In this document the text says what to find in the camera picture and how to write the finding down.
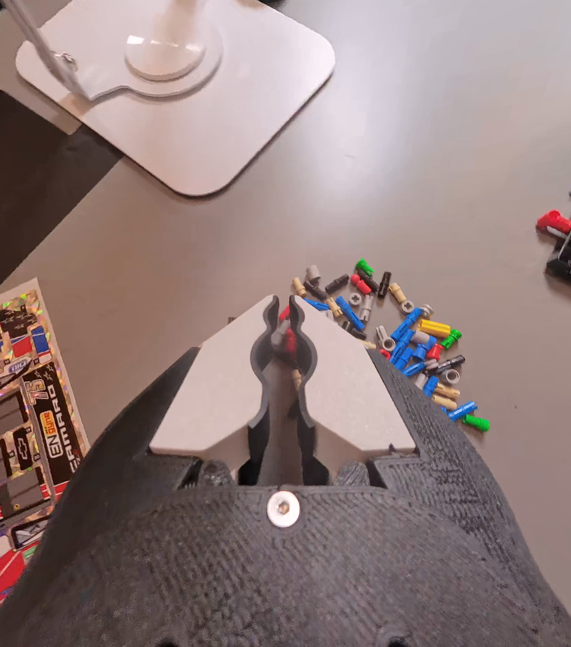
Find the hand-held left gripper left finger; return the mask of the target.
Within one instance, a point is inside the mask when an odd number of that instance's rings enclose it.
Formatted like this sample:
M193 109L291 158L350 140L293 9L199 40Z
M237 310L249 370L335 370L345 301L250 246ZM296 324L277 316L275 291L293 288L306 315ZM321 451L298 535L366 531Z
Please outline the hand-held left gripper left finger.
M266 367L280 310L267 295L202 343L150 442L160 456L220 461L257 483L270 437Z

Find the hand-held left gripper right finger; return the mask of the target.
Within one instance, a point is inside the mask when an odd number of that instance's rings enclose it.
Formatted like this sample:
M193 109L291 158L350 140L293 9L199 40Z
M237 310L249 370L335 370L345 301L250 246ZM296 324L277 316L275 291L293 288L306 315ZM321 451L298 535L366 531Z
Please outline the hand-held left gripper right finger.
M303 298L289 306L304 485L327 485L350 462L414 456L417 443L378 369L383 358Z

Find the pile of small lego pins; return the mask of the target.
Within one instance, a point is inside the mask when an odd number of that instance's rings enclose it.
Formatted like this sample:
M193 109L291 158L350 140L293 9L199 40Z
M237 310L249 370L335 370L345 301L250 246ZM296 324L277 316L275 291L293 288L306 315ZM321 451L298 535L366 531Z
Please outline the pile of small lego pins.
M453 422L479 434L489 432L491 423L476 414L478 405L458 401L466 359L450 352L461 331L436 321L431 305L416 306L391 277L385 271L379 278L372 265L360 258L350 272L323 284L318 266L311 264L302 276L292 279L291 292L367 350L378 352Z

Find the holographic sticker sheet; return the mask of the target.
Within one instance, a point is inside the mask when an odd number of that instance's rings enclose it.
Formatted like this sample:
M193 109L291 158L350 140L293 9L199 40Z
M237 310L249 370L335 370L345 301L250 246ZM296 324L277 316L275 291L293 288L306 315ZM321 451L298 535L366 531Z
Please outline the holographic sticker sheet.
M0 295L0 606L89 451L37 279Z

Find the white stand base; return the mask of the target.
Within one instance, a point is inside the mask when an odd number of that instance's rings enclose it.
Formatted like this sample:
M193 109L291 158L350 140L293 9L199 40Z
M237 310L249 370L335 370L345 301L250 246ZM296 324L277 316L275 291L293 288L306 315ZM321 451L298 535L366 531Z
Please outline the white stand base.
M224 189L326 83L322 35L260 1L70 1L19 75L177 193Z

